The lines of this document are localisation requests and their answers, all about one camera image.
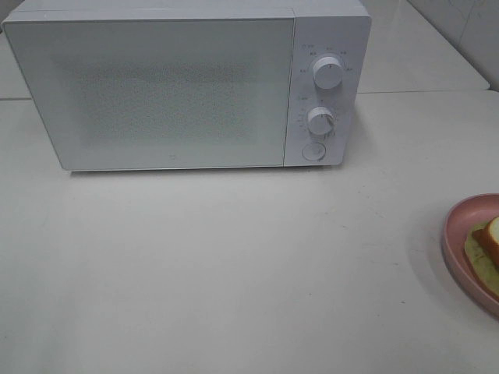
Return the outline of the round white door button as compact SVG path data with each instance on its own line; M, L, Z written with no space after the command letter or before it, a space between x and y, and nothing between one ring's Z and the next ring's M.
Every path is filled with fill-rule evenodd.
M326 147L322 143L307 144L302 151L302 156L308 161L321 161L326 154Z

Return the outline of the pink plate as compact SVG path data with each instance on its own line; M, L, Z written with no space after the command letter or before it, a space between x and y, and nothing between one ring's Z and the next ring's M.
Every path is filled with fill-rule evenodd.
M476 278L465 255L465 240L474 226L497 215L497 193L470 196L448 211L441 237L442 256L450 275L471 300L494 318L498 317L498 297Z

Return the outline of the toast sandwich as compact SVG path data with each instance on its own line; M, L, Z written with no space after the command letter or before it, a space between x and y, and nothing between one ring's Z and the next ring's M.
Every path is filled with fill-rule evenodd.
M498 297L498 217L476 225L468 233L465 256L477 280Z

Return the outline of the lower white timer knob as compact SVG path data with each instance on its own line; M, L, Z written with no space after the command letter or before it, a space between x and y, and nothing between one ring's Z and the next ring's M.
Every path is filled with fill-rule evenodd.
M334 117L326 107L315 107L306 115L307 128L315 136L325 136L334 129Z

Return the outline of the upper white power knob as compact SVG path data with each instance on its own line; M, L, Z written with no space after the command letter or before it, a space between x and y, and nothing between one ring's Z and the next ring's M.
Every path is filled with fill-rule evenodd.
M313 81L322 90L334 89L342 82L344 64L335 55L320 56L313 63Z

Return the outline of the white microwave oven body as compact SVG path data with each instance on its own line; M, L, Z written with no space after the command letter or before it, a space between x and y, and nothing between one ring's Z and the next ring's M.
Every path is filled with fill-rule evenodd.
M354 103L370 35L371 18L358 1L25 1L2 22L85 23L140 21L291 19L292 57L288 88L285 150L276 166L338 165L342 162L352 123ZM344 64L342 82L322 90L313 81L313 63L323 55L335 55ZM328 108L334 129L315 136L307 128L306 115L315 107ZM321 161L302 156L310 143L322 143Z

